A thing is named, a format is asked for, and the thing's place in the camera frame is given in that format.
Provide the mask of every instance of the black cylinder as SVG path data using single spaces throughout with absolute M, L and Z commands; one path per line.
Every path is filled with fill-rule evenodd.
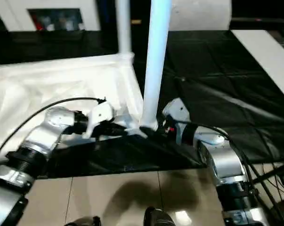
M 247 182 L 239 181 L 216 187 L 218 198 L 224 211 L 243 210 L 257 207 L 256 190 Z
M 41 174 L 47 163 L 42 153 L 26 147 L 20 147 L 16 152 L 9 152 L 6 157 L 9 159 L 7 166 L 27 173 L 33 178 Z

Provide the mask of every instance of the tile floor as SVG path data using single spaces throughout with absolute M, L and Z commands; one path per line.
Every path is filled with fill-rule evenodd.
M 103 226 L 142 226 L 148 206 L 163 207 L 178 226 L 224 225 L 206 169 L 38 180 L 28 198 L 19 226 L 63 226 L 95 215 Z

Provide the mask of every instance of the black fabric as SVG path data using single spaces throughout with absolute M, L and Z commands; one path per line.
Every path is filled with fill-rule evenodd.
M 144 90 L 147 31 L 132 31 Z M 0 33 L 0 64 L 117 52 L 109 32 Z M 284 95 L 229 31 L 170 32 L 158 115 L 181 97 L 194 122 L 223 128 L 253 163 L 284 160 Z M 122 137 L 60 150 L 44 178 L 204 167 L 190 146 L 163 137 Z

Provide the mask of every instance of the black shoe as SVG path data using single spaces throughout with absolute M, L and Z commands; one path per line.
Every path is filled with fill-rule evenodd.
M 144 215 L 144 226 L 175 226 L 175 223 L 163 210 L 148 207 Z

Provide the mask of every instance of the white metal frame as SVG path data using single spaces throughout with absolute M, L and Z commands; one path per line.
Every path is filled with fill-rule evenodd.
M 79 8 L 87 31 L 99 31 L 96 0 L 8 0 L 23 31 L 36 31 L 28 9 Z
M 9 4 L 4 0 L 0 0 L 0 18 L 3 21 L 8 31 L 13 32 L 21 30 L 21 27 L 19 26 L 19 23 L 15 19 Z

